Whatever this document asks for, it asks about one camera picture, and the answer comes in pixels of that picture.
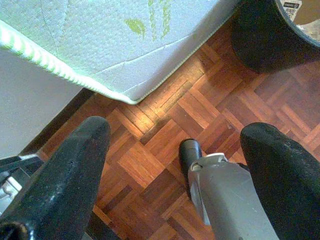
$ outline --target black plastic container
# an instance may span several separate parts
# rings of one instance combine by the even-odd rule
[[[320,60],[320,42],[300,30],[280,0],[247,0],[232,26],[232,46],[243,63],[273,72]]]

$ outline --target mattress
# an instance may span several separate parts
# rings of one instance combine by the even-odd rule
[[[0,46],[109,98],[136,104],[239,0],[1,0]]]

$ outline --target parquet floor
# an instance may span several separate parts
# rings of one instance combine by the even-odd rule
[[[246,68],[227,22],[138,105],[92,96],[42,148],[51,156],[89,116],[105,117],[112,139],[94,212],[122,239],[209,240],[185,191],[179,143],[244,163],[241,129],[266,122],[320,159],[320,62],[272,74]]]

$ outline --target label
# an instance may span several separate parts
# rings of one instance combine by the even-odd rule
[[[289,16],[291,21],[294,21],[299,9],[302,6],[301,0],[280,0],[284,11]]]

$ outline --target white wall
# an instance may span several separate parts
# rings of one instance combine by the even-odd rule
[[[0,159],[20,153],[80,90],[0,49]]]

